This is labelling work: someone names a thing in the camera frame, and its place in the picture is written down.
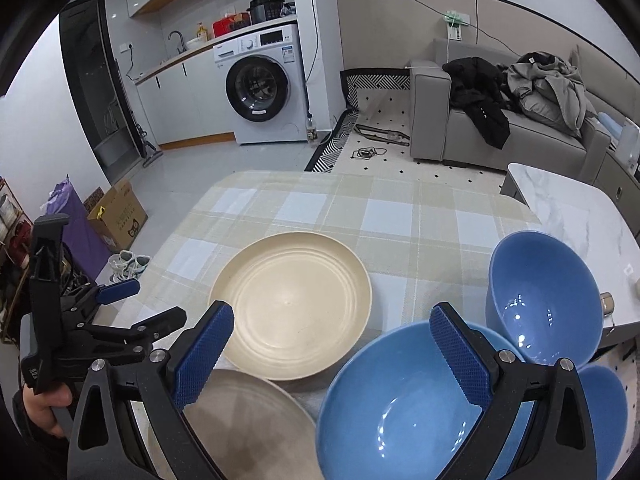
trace doorway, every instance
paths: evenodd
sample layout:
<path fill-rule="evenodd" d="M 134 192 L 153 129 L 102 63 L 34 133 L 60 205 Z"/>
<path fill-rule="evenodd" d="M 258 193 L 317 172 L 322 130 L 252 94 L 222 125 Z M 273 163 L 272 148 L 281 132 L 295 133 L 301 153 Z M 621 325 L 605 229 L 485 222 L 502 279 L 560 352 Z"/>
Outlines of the doorway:
<path fill-rule="evenodd" d="M 66 79 L 84 134 L 114 184 L 143 153 L 111 50 L 104 0 L 76 0 L 60 13 Z"/>

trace washing machine door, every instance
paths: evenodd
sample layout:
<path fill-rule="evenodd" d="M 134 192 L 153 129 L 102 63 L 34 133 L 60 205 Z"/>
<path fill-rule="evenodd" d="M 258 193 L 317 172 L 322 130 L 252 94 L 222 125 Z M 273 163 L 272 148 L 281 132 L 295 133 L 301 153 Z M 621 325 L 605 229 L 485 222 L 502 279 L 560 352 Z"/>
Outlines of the washing machine door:
<path fill-rule="evenodd" d="M 226 95 L 236 113 L 248 121 L 263 123 L 273 119 L 287 103 L 289 79 L 273 59 L 244 57 L 226 76 Z"/>

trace sofa armrest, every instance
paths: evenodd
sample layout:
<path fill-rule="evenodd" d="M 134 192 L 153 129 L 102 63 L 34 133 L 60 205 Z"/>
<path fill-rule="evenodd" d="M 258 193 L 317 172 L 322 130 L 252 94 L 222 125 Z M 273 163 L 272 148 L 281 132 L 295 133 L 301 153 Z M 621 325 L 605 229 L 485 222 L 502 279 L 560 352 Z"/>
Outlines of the sofa armrest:
<path fill-rule="evenodd" d="M 604 156 L 611 144 L 607 129 L 596 118 L 586 118 L 580 128 L 582 145 L 587 150 L 584 165 L 578 179 L 585 184 L 593 184 L 598 176 Z"/>
<path fill-rule="evenodd" d="M 451 78 L 433 61 L 412 61 L 409 68 L 411 156 L 442 160 L 449 121 Z"/>

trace faucet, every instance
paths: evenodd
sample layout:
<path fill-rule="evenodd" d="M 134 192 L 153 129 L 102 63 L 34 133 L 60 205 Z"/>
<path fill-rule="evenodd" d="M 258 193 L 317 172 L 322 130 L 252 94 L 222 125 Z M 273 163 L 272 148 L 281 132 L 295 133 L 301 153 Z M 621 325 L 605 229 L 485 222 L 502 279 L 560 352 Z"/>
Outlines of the faucet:
<path fill-rule="evenodd" d="M 182 54 L 183 52 L 187 52 L 187 48 L 184 46 L 184 38 L 182 37 L 182 33 L 179 30 L 172 30 L 169 33 L 169 37 L 167 39 L 170 40 L 172 35 L 174 35 L 174 34 L 177 34 L 178 36 L 180 36 L 180 43 L 182 44 L 182 50 L 180 50 L 180 47 L 178 47 L 178 54 Z"/>

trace gray sofa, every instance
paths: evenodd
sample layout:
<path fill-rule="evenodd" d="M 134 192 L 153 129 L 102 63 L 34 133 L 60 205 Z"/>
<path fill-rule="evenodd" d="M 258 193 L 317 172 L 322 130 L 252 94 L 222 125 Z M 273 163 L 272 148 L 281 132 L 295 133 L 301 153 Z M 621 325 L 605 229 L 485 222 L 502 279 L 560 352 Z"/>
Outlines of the gray sofa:
<path fill-rule="evenodd" d="M 451 81 L 441 68 L 447 62 L 447 41 L 434 40 L 431 50 L 434 60 L 410 63 L 410 153 L 413 158 L 455 165 L 475 164 L 496 170 L 506 170 L 511 162 L 519 162 L 587 184 L 594 182 L 610 144 L 602 124 L 594 119 L 585 121 L 580 142 L 524 115 L 504 110 L 511 135 L 502 150 L 492 148 L 484 142 L 468 115 L 449 107 Z M 494 64 L 511 64 L 517 60 L 508 52 L 450 42 L 449 60 L 473 56 Z"/>

